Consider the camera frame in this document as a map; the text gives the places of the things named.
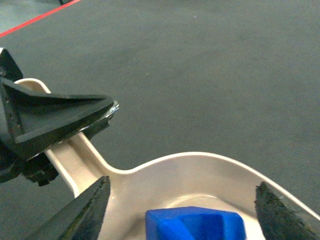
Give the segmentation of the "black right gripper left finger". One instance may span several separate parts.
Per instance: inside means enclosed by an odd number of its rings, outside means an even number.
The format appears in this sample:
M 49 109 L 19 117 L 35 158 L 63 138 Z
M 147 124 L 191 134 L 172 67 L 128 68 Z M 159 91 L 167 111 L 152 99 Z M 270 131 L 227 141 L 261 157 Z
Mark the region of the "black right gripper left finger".
M 100 177 L 27 239 L 96 240 L 102 228 L 110 192 L 109 178 Z

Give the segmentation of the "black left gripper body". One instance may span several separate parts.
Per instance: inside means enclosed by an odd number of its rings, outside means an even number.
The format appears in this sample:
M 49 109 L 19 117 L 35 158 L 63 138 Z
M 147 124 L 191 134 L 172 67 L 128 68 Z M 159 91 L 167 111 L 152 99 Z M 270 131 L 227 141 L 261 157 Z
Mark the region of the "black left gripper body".
M 28 149 L 17 143 L 23 133 L 19 106 L 21 90 L 12 87 L 23 74 L 9 51 L 0 49 L 0 182 L 5 183 L 23 175 L 40 187 L 48 185 L 58 176 L 45 153 L 28 155 Z

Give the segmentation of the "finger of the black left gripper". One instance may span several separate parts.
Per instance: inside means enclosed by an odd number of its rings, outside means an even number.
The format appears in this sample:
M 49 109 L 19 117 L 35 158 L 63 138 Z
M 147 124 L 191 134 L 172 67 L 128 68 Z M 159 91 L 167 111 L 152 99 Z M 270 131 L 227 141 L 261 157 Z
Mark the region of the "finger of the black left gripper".
M 82 129 L 112 115 L 117 105 L 107 95 L 67 95 L 37 92 L 20 86 L 18 111 L 23 126 L 16 142 L 27 148 L 31 158 L 62 142 Z

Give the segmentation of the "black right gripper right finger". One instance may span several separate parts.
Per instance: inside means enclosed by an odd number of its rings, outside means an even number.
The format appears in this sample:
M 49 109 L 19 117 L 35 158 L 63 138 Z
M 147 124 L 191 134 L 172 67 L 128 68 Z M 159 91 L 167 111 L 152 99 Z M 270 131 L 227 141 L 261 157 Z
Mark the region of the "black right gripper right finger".
M 316 240 L 318 218 L 263 181 L 256 186 L 255 211 L 267 240 Z

